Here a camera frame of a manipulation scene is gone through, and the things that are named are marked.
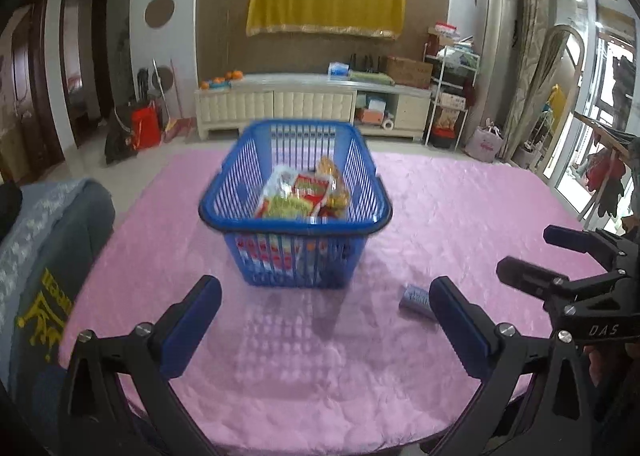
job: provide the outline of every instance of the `screw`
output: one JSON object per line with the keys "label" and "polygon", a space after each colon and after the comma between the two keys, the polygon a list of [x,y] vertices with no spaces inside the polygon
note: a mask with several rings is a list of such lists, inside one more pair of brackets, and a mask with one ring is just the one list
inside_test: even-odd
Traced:
{"label": "screw", "polygon": [[94,337],[94,332],[91,330],[83,330],[78,334],[78,340],[80,342],[88,342]]}
{"label": "screw", "polygon": [[513,337],[516,335],[516,327],[508,322],[502,322],[498,324],[498,331],[505,337]]}
{"label": "screw", "polygon": [[565,330],[560,330],[558,332],[558,338],[561,342],[564,342],[565,344],[569,344],[572,340],[574,340],[574,338],[571,337],[571,334]]}
{"label": "screw", "polygon": [[140,335],[140,337],[146,337],[153,330],[154,325],[150,322],[141,322],[136,326],[136,335]]}

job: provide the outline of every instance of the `yellow cloth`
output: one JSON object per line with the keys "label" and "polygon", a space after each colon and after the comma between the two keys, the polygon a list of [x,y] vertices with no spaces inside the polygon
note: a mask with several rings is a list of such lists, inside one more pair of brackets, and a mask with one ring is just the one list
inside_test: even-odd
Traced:
{"label": "yellow cloth", "polygon": [[396,39],[405,0],[251,0],[248,36],[259,32],[328,32]]}
{"label": "yellow cloth", "polygon": [[551,132],[553,133],[558,127],[566,104],[566,97],[558,84],[551,88],[551,95],[546,102],[551,106],[551,111],[554,113],[554,124],[551,126]]}

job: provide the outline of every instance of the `orange box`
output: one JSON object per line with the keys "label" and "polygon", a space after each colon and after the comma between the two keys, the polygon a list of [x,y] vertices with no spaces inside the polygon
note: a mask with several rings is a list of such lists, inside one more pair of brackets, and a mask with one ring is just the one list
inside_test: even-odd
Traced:
{"label": "orange box", "polygon": [[382,111],[369,110],[366,108],[363,108],[359,111],[360,113],[358,114],[358,119],[363,124],[375,124],[380,126],[385,118],[385,112]]}

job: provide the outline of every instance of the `white bag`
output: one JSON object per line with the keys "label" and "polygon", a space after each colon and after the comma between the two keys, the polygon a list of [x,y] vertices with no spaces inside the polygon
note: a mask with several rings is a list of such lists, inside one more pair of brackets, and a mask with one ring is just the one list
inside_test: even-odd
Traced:
{"label": "white bag", "polygon": [[499,135],[478,126],[471,139],[466,143],[465,153],[481,162],[494,162],[501,147],[502,139]]}

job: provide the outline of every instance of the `blue gripper pad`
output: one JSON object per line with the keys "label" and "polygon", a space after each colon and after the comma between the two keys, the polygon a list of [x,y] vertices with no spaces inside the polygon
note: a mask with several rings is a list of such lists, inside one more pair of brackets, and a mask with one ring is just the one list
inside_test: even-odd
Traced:
{"label": "blue gripper pad", "polygon": [[184,373],[221,303],[219,280],[202,276],[184,300],[171,305],[158,320],[152,347],[162,376],[177,378]]}
{"label": "blue gripper pad", "polygon": [[542,237],[548,245],[555,245],[575,252],[586,253],[591,246],[591,237],[588,233],[565,229],[556,225],[549,225]]}
{"label": "blue gripper pad", "polygon": [[482,381],[488,379],[492,372],[489,358],[492,346],[471,314],[478,309],[493,324],[491,319],[477,305],[469,303],[446,276],[431,283],[429,302],[466,374]]}

